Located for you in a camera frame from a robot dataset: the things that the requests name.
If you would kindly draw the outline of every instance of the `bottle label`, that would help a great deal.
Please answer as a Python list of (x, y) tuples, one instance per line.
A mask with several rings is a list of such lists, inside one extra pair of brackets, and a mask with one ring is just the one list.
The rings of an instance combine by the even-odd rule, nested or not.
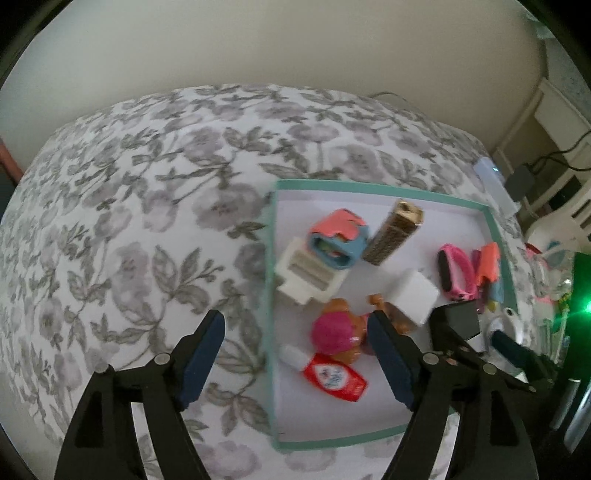
[(341, 390), (349, 381), (349, 373), (340, 365), (315, 365), (314, 373), (326, 390)]

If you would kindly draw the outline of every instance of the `metal screw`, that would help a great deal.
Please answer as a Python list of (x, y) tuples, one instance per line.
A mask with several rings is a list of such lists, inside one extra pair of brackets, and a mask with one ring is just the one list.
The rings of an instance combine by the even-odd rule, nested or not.
[(484, 373), (486, 373), (486, 374), (489, 374), (489, 375), (496, 374), (496, 367), (493, 364), (484, 364), (484, 365), (482, 365), (482, 369), (484, 370)]
[(166, 365), (170, 360), (170, 355), (167, 353), (159, 353), (154, 357), (154, 363), (156, 365)]
[(109, 364), (106, 362), (99, 362), (96, 364), (95, 372), (98, 374), (103, 374), (109, 369)]
[(425, 353), (423, 355), (423, 362), (428, 365), (437, 365), (439, 363), (439, 357), (434, 353)]

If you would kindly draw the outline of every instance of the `orange highlighter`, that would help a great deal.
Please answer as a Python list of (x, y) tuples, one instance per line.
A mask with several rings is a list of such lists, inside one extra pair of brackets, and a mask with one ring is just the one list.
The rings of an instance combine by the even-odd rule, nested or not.
[(483, 287), (485, 282), (494, 283), (499, 278), (499, 246), (495, 242), (486, 244), (480, 251), (480, 265), (476, 272), (476, 285)]

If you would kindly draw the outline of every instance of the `white bottle cap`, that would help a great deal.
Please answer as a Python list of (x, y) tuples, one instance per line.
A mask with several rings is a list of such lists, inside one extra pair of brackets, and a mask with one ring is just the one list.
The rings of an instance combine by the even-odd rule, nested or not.
[(281, 345), (279, 347), (279, 358), (298, 372), (303, 372), (312, 360), (313, 354), (299, 349), (293, 345)]

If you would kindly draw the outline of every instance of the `table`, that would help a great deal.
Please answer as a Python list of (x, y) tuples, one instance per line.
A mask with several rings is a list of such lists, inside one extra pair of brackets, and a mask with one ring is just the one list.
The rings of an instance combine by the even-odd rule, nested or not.
[[(98, 363), (142, 365), (217, 308), (226, 340), (183, 414), (210, 474), (378, 479), (400, 437), (291, 453), (267, 437), (269, 193), (277, 178), (353, 180), (491, 205), (530, 345), (531, 269), (515, 219), (472, 170), (483, 155), (477, 139), (420, 112), (322, 89), (185, 88), (84, 116), (47, 141), (2, 219), (0, 365), (59, 445)], [(134, 415), (146, 470), (161, 478), (139, 406)], [(432, 478), (444, 477), (456, 431), (451, 416)]]

